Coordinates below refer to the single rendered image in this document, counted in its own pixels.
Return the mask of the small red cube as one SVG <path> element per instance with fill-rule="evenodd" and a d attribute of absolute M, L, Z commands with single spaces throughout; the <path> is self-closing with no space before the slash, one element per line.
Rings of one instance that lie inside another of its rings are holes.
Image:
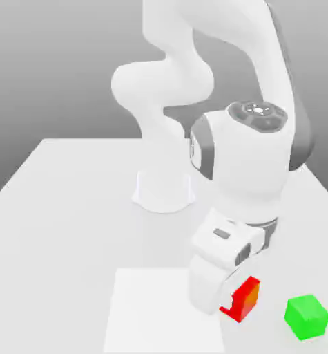
<path fill-rule="evenodd" d="M 257 304 L 260 280 L 250 276 L 233 294 L 230 308 L 220 306 L 220 311 L 240 323 Z"/>

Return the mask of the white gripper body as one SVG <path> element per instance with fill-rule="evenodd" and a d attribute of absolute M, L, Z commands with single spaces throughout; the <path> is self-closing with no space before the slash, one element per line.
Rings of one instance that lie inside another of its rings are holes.
<path fill-rule="evenodd" d="M 189 300 L 206 315 L 214 315 L 220 307 L 230 309 L 233 293 L 248 277 L 248 266 L 226 270 L 196 254 L 189 264 Z"/>

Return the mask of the small green cube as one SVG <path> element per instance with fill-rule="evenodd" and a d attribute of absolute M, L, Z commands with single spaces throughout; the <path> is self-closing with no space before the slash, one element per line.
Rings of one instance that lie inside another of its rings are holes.
<path fill-rule="evenodd" d="M 328 324 L 328 310 L 312 295 L 287 300 L 284 320 L 299 340 L 320 337 Z"/>

